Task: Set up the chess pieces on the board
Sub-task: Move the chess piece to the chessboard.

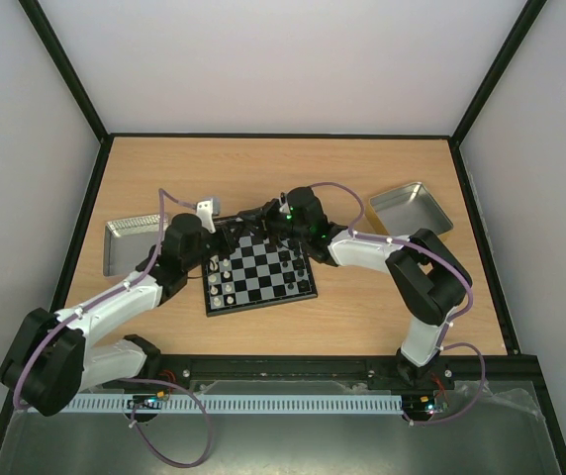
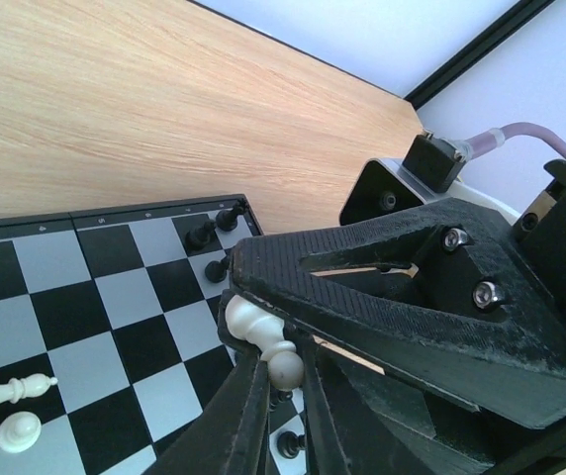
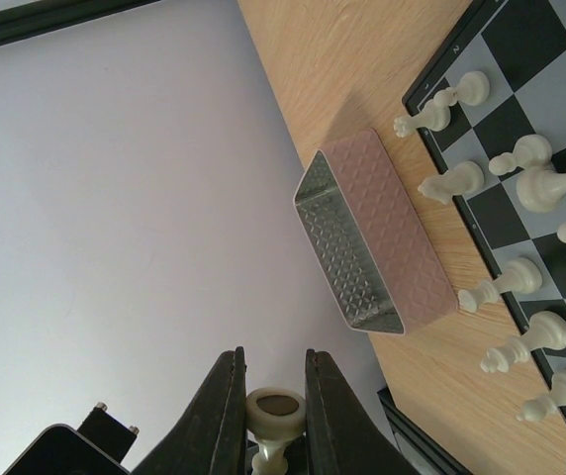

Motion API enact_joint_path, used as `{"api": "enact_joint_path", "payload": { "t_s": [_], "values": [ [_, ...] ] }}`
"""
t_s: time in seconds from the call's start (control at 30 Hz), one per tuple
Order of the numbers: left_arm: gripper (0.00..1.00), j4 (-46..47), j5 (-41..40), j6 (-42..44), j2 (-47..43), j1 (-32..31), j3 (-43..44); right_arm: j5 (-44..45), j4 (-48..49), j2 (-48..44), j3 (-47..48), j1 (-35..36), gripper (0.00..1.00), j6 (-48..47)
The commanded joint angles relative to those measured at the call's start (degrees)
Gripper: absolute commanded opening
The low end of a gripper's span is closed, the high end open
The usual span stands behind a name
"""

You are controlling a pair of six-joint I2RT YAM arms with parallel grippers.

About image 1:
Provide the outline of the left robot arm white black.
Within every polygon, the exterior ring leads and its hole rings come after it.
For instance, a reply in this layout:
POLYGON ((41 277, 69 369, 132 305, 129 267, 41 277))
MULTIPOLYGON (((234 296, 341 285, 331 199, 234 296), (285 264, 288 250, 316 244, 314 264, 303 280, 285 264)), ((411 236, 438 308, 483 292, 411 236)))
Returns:
POLYGON ((204 223, 195 214, 176 215, 159 227, 161 241, 118 284, 71 308, 29 312, 0 366, 14 407, 52 416, 80 391, 137 376, 150 354, 144 344, 125 338, 102 346, 100 340, 174 297, 205 260, 232 253, 240 227, 237 219, 204 223))

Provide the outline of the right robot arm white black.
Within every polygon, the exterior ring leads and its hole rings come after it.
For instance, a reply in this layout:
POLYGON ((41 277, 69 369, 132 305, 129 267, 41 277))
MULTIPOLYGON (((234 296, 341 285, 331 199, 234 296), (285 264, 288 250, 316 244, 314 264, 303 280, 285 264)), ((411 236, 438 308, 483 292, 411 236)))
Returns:
POLYGON ((396 353, 399 378, 409 387, 431 377, 453 321, 473 306, 469 273, 431 230, 390 237, 361 233, 355 223, 339 225, 327 217, 313 186, 295 188, 238 217, 263 238, 297 242, 318 263, 391 275, 412 316, 396 353))

